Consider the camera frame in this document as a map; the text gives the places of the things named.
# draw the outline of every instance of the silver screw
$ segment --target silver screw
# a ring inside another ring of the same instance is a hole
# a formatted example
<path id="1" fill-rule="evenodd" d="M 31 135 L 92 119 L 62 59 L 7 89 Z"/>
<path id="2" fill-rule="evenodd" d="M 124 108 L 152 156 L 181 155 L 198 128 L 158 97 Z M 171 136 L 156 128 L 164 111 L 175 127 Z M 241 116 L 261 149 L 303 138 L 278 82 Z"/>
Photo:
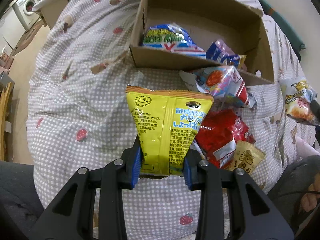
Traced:
<path id="1" fill-rule="evenodd" d="M 121 165 L 124 163 L 124 161 L 121 160 L 121 159 L 116 159 L 113 163 L 114 163 L 116 166 L 121 166 Z"/>
<path id="2" fill-rule="evenodd" d="M 200 164 L 201 166 L 206 167 L 206 166 L 209 165 L 209 162 L 208 162 L 207 160 L 201 160 L 201 161 L 199 161 L 199 164 Z"/>
<path id="3" fill-rule="evenodd" d="M 82 167 L 78 170 L 79 174 L 85 174 L 87 172 L 87 169 L 85 167 Z"/>
<path id="4" fill-rule="evenodd" d="M 243 175 L 244 174 L 244 169 L 236 168 L 236 174 Z"/>

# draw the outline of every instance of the gingham fabric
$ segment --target gingham fabric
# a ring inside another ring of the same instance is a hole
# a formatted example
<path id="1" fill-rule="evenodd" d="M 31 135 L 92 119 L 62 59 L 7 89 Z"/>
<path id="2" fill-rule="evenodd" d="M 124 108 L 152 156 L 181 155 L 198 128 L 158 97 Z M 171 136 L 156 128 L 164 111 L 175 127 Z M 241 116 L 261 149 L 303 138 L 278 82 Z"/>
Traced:
<path id="1" fill-rule="evenodd" d="M 132 146 L 137 131 L 125 98 L 127 84 L 154 90 L 186 89 L 177 71 L 134 67 L 128 45 L 139 1 L 71 0 L 37 56 L 27 127 L 35 186 L 44 207 L 78 168 L 104 167 Z M 257 0 L 238 1 L 262 11 Z M 73 24 L 65 32 L 66 17 Z M 302 75 L 278 25 L 266 15 L 263 21 L 276 80 Z M 94 66 L 102 71 L 93 74 Z M 267 193 L 285 167 L 297 159 L 292 130 L 296 127 L 297 135 L 313 144 L 314 127 L 285 117 L 278 83 L 249 90 L 255 95 L 257 110 L 244 109 L 243 119 L 256 146 L 267 154 L 252 177 Z M 82 129 L 86 139 L 77 140 Z M 200 193 L 188 191 L 182 177 L 140 179 L 134 190 L 123 191 L 128 239 L 189 236 L 197 228 L 199 200 Z M 228 232 L 226 198 L 224 207 Z M 192 214 L 189 223 L 182 225 L 180 218 L 187 213 Z"/>

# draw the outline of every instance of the crisp logo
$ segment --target crisp logo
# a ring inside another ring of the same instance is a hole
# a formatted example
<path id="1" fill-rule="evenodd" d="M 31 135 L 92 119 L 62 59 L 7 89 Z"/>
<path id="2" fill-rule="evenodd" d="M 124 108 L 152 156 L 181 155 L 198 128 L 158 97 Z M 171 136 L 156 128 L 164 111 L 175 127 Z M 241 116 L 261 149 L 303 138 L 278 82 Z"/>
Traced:
<path id="1" fill-rule="evenodd" d="M 201 104 L 199 102 L 189 101 L 186 102 L 186 106 L 191 109 L 200 109 Z"/>
<path id="2" fill-rule="evenodd" d="M 152 99 L 150 97 L 136 97 L 134 102 L 137 106 L 147 106 L 151 103 Z"/>

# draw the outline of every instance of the blue gripper pad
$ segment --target blue gripper pad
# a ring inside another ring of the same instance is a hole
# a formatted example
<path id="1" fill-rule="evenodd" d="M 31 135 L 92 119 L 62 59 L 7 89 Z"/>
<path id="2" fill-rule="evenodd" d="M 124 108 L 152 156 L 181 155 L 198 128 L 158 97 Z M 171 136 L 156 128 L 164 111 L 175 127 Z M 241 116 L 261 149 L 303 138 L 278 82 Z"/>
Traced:
<path id="1" fill-rule="evenodd" d="M 190 165 L 188 163 L 187 158 L 184 158 L 183 176 L 184 176 L 184 181 L 188 186 L 188 189 L 191 190 L 191 169 L 190 169 Z"/>
<path id="2" fill-rule="evenodd" d="M 141 146 L 137 149 L 137 152 L 135 153 L 135 160 L 132 166 L 132 173 L 131 173 L 131 186 L 134 188 L 136 184 L 138 183 L 139 175 L 140 175 L 140 169 L 141 169 Z"/>

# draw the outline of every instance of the person's leg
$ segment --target person's leg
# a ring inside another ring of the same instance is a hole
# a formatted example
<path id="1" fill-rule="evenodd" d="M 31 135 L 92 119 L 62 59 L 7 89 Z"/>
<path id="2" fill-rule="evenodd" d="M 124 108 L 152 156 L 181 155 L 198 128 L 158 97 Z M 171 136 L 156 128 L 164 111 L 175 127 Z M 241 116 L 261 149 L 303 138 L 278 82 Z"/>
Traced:
<path id="1" fill-rule="evenodd" d="M 303 193 L 280 196 L 292 191 L 306 191 L 314 182 L 315 175 L 320 172 L 320 156 L 314 155 L 302 159 L 298 163 L 289 165 L 282 174 L 279 181 L 268 193 L 276 208 L 286 219 L 293 231 L 298 228 L 295 221 L 300 213 L 299 206 Z"/>
<path id="2" fill-rule="evenodd" d="M 33 166 L 0 161 L 0 201 L 20 230 L 28 232 L 44 208 L 33 182 Z"/>

